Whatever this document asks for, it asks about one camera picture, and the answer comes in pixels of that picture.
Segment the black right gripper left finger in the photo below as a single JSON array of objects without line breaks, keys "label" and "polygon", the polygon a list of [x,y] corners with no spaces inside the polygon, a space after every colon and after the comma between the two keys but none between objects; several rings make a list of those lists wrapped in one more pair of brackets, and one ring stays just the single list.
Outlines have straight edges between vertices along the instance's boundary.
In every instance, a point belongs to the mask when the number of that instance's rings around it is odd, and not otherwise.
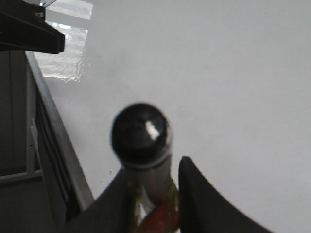
[{"label": "black right gripper left finger", "polygon": [[135,199],[124,168],[104,192],[62,229],[63,233],[128,233],[134,217]]}]

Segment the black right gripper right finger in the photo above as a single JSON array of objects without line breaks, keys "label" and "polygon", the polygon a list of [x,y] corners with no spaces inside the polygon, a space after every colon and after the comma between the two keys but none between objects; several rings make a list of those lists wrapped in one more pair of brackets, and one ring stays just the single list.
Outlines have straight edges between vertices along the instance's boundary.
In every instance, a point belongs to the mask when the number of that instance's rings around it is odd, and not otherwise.
[{"label": "black right gripper right finger", "polygon": [[227,201],[203,176],[190,157],[178,168],[182,233],[269,233]]}]

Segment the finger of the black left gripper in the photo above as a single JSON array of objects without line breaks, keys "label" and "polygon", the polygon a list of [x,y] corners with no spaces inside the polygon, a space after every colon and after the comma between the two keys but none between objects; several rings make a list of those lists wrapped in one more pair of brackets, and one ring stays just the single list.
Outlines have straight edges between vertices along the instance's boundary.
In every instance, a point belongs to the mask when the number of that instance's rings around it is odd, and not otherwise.
[{"label": "finger of the black left gripper", "polygon": [[59,54],[65,36],[45,22],[45,7],[24,0],[0,2],[0,50]]}]

